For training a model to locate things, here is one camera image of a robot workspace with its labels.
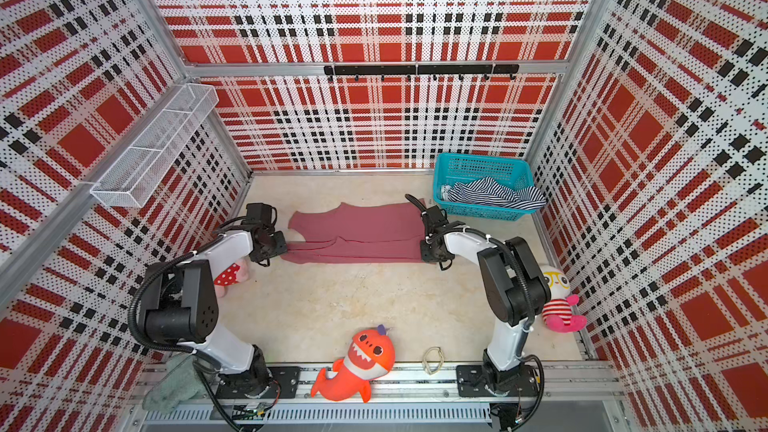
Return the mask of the aluminium front rail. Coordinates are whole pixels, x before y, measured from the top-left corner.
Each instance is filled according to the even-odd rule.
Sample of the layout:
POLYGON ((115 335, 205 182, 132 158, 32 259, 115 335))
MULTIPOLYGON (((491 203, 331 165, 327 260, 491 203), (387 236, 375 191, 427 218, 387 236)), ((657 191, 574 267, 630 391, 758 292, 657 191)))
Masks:
POLYGON ((446 363, 428 374, 418 363, 399 363, 372 382, 372 397, 332 402, 310 389, 317 364, 275 366, 279 383, 255 398, 219 382, 213 394, 182 402, 172 411, 139 405, 123 420, 123 431, 152 427, 224 426, 231 417, 246 430, 278 425, 487 424, 509 431, 550 424, 577 430, 628 431, 624 394, 612 366, 600 361, 547 361, 529 366, 505 392, 493 392, 477 364, 446 363))

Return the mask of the teal plastic basket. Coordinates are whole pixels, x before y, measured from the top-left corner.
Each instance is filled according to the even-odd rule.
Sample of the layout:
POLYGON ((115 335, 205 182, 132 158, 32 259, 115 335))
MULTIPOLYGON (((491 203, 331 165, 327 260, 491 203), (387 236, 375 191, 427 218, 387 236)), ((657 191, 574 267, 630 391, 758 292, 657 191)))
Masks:
POLYGON ((450 215, 504 221, 518 220, 547 203, 527 162, 459 153, 437 157, 433 197, 450 215))

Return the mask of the black wall hook rail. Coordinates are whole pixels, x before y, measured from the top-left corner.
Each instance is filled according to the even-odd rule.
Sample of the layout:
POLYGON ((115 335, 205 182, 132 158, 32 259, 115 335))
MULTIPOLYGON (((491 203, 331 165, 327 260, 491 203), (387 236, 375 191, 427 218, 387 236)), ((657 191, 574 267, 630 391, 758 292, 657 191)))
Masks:
POLYGON ((357 80, 362 76, 439 76, 439 75, 509 75, 520 71, 519 64, 399 64, 399 65, 327 65, 323 67, 327 77, 348 76, 357 80))

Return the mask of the striped black white tank top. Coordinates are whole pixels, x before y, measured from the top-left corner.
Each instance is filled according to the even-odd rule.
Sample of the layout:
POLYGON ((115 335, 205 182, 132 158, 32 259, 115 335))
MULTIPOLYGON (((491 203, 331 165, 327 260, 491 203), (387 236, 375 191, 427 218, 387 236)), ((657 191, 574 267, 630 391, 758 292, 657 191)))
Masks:
POLYGON ((537 187, 513 190, 491 177, 442 185, 440 197, 447 202, 524 211, 536 211, 546 205, 546 197, 537 187))

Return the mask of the green cloth rag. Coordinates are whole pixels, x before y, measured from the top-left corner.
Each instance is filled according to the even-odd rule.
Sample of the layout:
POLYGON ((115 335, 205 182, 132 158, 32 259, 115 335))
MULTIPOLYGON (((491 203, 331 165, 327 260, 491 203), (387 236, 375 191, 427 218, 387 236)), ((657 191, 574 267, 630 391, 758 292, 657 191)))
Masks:
POLYGON ((148 412, 171 413, 182 402, 205 393, 192 355, 176 355, 166 363, 165 377, 144 397, 142 408, 148 412))

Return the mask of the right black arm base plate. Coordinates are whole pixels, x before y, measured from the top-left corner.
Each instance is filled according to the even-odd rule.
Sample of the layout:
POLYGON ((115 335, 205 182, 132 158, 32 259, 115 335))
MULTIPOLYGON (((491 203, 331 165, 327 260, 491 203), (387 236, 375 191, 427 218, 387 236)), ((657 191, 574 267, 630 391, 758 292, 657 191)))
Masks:
POLYGON ((456 380, 458 393, 465 398, 533 398, 539 389, 537 369, 529 365, 508 371, 498 371, 492 364, 459 365, 456 380))

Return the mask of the pink plush toy red dress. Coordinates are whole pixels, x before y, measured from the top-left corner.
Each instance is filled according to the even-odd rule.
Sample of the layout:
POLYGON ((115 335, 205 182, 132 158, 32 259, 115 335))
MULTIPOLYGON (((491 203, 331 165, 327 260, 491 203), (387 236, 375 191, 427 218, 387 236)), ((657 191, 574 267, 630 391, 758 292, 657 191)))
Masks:
POLYGON ((230 286, 247 282, 250 278, 248 260, 240 258, 214 279, 214 289, 218 298, 224 297, 230 286))

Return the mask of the maroon tank top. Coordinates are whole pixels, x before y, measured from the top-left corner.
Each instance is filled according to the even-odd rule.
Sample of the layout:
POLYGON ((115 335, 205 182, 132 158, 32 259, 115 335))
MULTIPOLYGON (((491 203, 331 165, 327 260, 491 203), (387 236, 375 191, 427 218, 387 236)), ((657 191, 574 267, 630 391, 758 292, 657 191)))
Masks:
POLYGON ((425 237, 420 211, 409 202, 373 207, 342 203, 321 213, 296 212, 288 227, 304 240, 291 242, 282 259, 297 264, 420 263, 425 237))

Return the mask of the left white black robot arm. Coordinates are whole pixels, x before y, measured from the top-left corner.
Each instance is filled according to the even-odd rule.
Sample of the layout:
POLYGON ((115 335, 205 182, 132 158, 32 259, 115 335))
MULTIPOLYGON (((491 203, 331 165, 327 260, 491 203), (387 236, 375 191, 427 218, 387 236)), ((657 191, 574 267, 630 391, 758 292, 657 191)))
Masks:
POLYGON ((190 355, 237 396, 259 396, 274 383, 263 352, 219 322, 216 280, 235 279, 249 265, 267 267, 287 245, 277 209, 250 203, 243 216, 216 230, 196 250, 147 268, 128 308, 127 325, 140 345, 190 355))

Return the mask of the red shark plush toy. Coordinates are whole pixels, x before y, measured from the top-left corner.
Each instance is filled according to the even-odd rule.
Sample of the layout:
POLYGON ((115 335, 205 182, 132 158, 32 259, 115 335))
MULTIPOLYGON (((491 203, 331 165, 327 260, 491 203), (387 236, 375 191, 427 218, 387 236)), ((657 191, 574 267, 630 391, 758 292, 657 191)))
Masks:
POLYGON ((341 402, 359 394, 368 403, 371 383, 390 373, 395 361, 395 347, 383 324, 362 330, 353 336, 346 355, 332 364, 332 377, 327 369, 319 371, 310 396, 341 402))

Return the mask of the white plush toy yellow glasses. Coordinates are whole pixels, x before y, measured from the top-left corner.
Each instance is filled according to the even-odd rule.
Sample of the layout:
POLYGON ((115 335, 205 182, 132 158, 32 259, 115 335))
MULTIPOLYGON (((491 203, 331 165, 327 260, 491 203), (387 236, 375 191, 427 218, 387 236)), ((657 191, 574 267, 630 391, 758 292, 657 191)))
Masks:
POLYGON ((574 313, 579 297, 572 293, 569 279, 559 269, 550 265, 541 264, 540 269, 550 291, 550 300, 544 305, 541 313, 545 326, 557 333, 575 333, 583 330, 587 325, 587 318, 574 313))

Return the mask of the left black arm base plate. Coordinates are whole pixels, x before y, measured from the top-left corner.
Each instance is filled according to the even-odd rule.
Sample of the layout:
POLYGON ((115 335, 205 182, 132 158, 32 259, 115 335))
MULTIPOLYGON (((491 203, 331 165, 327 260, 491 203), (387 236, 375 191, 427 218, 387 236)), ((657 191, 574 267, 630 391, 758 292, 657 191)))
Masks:
POLYGON ((218 399, 292 399, 296 396, 301 368, 270 366, 265 372, 222 374, 215 392, 218 399))

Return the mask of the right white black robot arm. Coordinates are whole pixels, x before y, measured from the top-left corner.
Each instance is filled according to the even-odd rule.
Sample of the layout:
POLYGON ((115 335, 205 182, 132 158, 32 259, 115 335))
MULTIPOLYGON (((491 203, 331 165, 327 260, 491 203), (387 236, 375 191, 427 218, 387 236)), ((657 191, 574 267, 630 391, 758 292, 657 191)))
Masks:
POLYGON ((439 206, 427 207, 410 194, 405 198, 418 209, 424 226, 422 261, 443 271, 458 257, 475 264, 495 316, 480 370, 457 371, 460 394, 503 397, 529 384, 542 391, 544 374, 538 360, 524 352, 551 292, 528 243, 519 237, 502 241, 460 221, 450 222, 439 206))

